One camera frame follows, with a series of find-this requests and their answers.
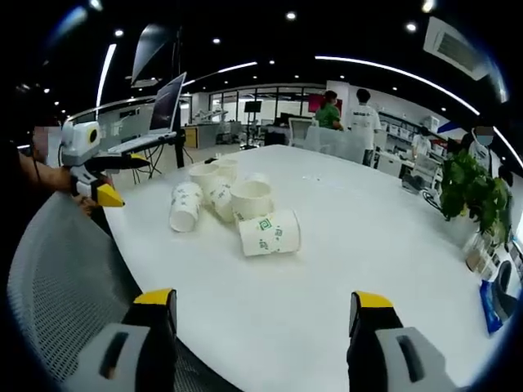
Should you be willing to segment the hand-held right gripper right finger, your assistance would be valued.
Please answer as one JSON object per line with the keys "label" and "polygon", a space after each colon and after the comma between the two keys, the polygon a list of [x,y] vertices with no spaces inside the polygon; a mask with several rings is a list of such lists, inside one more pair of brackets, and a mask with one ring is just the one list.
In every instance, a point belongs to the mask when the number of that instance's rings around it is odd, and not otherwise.
{"label": "hand-held right gripper right finger", "polygon": [[456,391],[444,355],[416,328],[405,327],[393,304],[378,294],[351,294],[350,391]]}

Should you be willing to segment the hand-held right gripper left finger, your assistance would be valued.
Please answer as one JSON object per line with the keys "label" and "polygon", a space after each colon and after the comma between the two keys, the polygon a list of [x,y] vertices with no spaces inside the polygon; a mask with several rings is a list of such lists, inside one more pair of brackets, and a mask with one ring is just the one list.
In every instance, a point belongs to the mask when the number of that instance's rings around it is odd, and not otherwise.
{"label": "hand-held right gripper left finger", "polygon": [[144,292],[80,351],[67,390],[173,391],[176,345],[177,292]]}

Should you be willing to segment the person's left hand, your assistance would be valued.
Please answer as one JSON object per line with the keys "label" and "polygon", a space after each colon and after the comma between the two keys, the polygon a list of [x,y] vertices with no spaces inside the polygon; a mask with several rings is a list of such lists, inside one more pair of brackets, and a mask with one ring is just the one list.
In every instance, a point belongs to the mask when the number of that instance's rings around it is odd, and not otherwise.
{"label": "person's left hand", "polygon": [[96,202],[86,196],[74,196],[73,200],[86,216],[92,216],[100,208]]}

